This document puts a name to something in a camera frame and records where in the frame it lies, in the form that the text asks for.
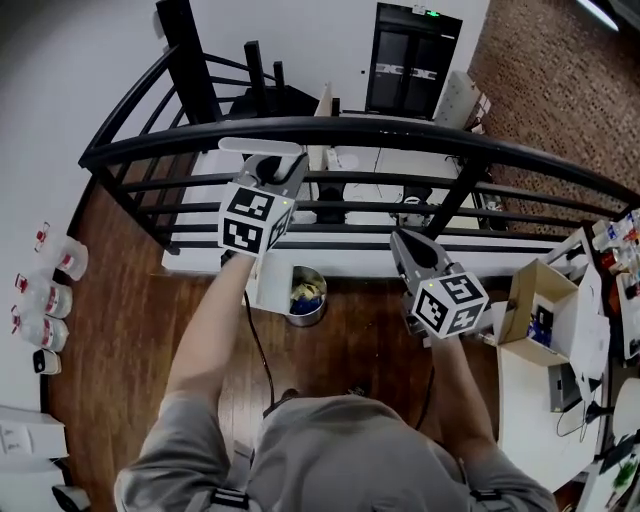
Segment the brick wall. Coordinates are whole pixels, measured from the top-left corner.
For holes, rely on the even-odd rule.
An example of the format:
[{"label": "brick wall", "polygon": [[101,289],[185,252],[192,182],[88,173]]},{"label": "brick wall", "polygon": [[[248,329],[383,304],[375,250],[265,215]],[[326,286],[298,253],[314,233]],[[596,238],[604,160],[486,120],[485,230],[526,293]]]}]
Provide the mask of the brick wall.
[{"label": "brick wall", "polygon": [[[640,192],[637,33],[608,29],[575,0],[491,0],[469,74],[491,99],[484,120],[490,136],[556,154]],[[528,171],[494,166],[493,175],[498,183],[621,208],[601,194]],[[529,201],[507,206],[590,218]]]}]

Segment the desk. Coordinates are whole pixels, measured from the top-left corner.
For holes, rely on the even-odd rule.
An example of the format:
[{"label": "desk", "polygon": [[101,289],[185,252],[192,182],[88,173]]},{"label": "desk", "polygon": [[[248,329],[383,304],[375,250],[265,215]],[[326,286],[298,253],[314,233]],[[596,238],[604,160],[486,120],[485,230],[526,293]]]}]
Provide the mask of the desk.
[{"label": "desk", "polygon": [[[560,413],[550,412],[549,374],[512,352],[497,348],[500,382],[500,428],[498,445],[518,466],[541,485],[555,491],[586,469],[594,459],[600,423],[586,427],[580,442],[580,430],[558,437]],[[594,400],[602,399],[602,386]],[[560,433],[582,423],[583,404],[562,418]]]}]

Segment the paper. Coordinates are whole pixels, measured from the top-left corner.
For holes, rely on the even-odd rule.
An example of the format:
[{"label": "paper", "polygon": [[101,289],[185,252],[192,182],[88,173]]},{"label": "paper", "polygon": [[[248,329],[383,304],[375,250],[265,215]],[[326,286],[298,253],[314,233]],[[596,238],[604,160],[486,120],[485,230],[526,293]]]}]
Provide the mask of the paper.
[{"label": "paper", "polygon": [[5,455],[28,455],[33,453],[29,431],[24,425],[0,425],[0,441]]}]

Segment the hardwood floor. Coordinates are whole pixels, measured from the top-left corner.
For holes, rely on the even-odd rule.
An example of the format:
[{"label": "hardwood floor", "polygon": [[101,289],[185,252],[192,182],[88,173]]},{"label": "hardwood floor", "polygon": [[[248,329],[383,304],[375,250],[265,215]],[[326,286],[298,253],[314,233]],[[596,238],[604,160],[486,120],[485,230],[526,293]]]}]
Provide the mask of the hardwood floor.
[{"label": "hardwood floor", "polygon": [[[89,493],[93,511],[106,511],[115,508],[117,472],[137,457],[155,420],[171,359],[210,278],[166,275],[160,248],[99,186],[76,235],[89,248],[89,268],[72,285],[71,335],[61,354],[63,371],[50,379],[49,403],[66,424],[74,484]],[[328,289],[326,316],[311,328],[254,310],[276,396],[289,387],[314,396],[341,394],[368,381],[373,398],[414,424],[431,354],[405,331],[402,283],[329,280]],[[465,350],[497,432],[495,350],[479,343]],[[268,400],[243,318],[220,403],[225,438],[250,442]],[[439,437],[433,407],[422,431]]]}]

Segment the black cable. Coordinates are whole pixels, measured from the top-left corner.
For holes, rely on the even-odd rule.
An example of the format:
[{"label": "black cable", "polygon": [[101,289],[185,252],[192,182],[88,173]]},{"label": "black cable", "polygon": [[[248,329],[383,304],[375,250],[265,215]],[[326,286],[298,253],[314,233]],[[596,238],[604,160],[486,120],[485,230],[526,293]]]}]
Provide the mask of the black cable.
[{"label": "black cable", "polygon": [[378,160],[380,159],[380,153],[382,152],[382,148],[378,149],[378,156],[376,157],[376,163],[373,164],[373,172],[376,172],[378,169]]},{"label": "black cable", "polygon": [[424,397],[424,403],[422,404],[422,412],[420,412],[420,419],[416,423],[416,430],[420,430],[424,417],[427,415],[427,409],[429,409],[429,402],[431,401],[431,388],[433,387],[433,377],[435,370],[431,368],[431,374],[429,375],[429,384],[427,385],[427,395]]},{"label": "black cable", "polygon": [[258,338],[258,333],[256,332],[256,328],[253,325],[253,319],[251,318],[251,304],[249,303],[249,296],[247,292],[244,292],[244,305],[247,308],[247,317],[249,318],[249,327],[251,327],[251,332],[253,333],[253,339],[256,340],[256,345],[258,346],[258,351],[260,352],[260,357],[262,358],[262,366],[264,366],[264,371],[267,372],[267,379],[269,379],[269,393],[270,393],[270,406],[273,406],[275,403],[275,393],[273,392],[273,378],[271,377],[271,370],[269,370],[269,364],[267,363],[267,358],[264,355],[264,350],[262,350],[262,344],[260,343],[260,338]]}]

